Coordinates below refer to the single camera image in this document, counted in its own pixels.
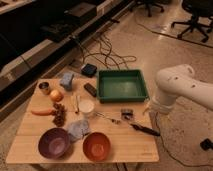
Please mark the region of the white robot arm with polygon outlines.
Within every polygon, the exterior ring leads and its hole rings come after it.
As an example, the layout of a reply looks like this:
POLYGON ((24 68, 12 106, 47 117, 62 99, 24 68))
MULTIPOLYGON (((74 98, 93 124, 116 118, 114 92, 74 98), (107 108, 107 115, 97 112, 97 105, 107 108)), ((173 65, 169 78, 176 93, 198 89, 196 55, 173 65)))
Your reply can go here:
POLYGON ((188 64, 164 68, 157 72, 157 89, 149 107, 159 113, 169 114, 180 96, 213 111, 213 84, 198 81, 188 64))

